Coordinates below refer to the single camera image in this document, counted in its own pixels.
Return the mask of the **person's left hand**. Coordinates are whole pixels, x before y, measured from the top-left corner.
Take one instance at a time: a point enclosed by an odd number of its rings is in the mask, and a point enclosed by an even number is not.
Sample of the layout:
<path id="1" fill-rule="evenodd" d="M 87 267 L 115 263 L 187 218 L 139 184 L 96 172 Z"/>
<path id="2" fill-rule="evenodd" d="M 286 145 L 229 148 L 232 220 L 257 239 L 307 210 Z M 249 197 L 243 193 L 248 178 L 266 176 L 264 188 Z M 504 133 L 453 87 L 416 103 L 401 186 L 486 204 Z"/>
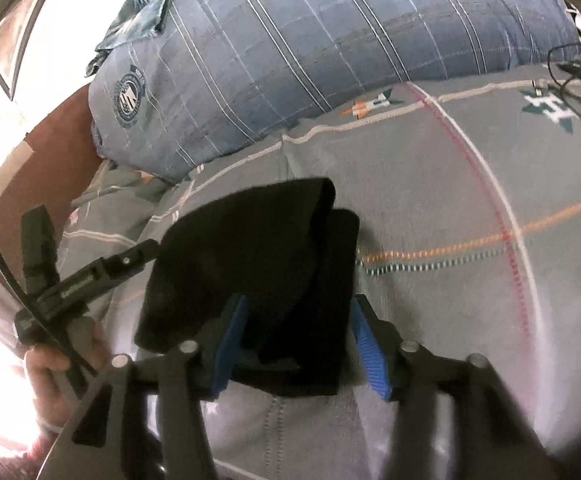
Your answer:
<path id="1" fill-rule="evenodd" d="M 99 372 L 112 354 L 100 324 L 90 318 L 86 327 L 90 330 L 91 347 L 83 356 Z M 65 374 L 70 366 L 71 362 L 63 352 L 49 344 L 36 344 L 25 353 L 25 372 L 38 421 L 51 430 L 62 428 L 71 415 L 71 408 L 55 380 L 56 374 Z"/>

